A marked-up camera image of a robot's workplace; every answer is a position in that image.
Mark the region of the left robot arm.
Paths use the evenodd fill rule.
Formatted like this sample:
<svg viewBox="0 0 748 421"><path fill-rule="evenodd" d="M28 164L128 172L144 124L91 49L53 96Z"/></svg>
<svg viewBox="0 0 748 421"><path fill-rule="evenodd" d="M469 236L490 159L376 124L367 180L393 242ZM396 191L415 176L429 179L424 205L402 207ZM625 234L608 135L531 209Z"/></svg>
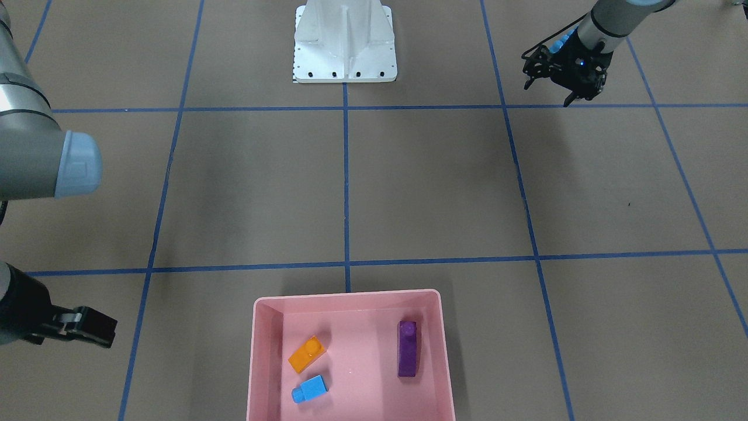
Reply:
<svg viewBox="0 0 748 421"><path fill-rule="evenodd" d="M617 47L655 13L676 1L598 1L583 16L521 54L524 90L537 80L566 89L568 107L578 99L592 101L602 93Z"/></svg>

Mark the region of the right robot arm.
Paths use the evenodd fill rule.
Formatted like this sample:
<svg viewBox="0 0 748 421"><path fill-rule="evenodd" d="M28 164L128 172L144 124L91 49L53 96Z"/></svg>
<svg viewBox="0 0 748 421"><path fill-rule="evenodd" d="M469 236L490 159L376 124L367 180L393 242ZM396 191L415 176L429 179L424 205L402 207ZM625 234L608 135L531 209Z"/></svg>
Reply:
<svg viewBox="0 0 748 421"><path fill-rule="evenodd" d="M62 130L43 90L35 83L13 37L8 11L1 28L1 200L61 199L94 192L101 184L102 156L86 133ZM1 342L46 339L81 341L110 348L117 320L87 306L56 306L42 282L1 264Z"/></svg>

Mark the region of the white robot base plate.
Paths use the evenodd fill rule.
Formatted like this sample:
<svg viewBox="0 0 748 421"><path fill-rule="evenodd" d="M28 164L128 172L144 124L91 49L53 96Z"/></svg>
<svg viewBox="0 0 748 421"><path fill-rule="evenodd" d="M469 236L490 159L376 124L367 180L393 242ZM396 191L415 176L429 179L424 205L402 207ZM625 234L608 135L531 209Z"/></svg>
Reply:
<svg viewBox="0 0 748 421"><path fill-rule="evenodd" d="M292 80L300 84L397 79L393 13L379 1L308 1L296 8Z"/></svg>

